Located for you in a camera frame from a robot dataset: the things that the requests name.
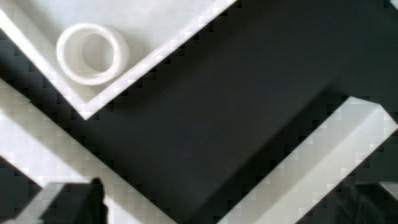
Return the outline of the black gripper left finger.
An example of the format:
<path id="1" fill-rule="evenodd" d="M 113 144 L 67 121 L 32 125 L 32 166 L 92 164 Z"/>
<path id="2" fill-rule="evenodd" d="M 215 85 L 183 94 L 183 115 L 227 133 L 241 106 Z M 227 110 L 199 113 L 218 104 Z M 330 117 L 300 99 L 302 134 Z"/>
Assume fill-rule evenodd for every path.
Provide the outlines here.
<path id="1" fill-rule="evenodd" d="M 12 224 L 108 224 L 104 186 L 88 183 L 49 183 L 37 193 Z"/>

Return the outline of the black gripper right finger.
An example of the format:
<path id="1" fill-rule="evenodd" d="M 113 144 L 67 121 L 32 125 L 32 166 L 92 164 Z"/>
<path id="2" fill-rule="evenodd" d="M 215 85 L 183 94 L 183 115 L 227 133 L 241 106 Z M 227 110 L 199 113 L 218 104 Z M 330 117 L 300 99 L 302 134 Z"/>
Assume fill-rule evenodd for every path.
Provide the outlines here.
<path id="1" fill-rule="evenodd" d="M 337 187 L 330 224 L 398 224 L 398 182 Z"/>

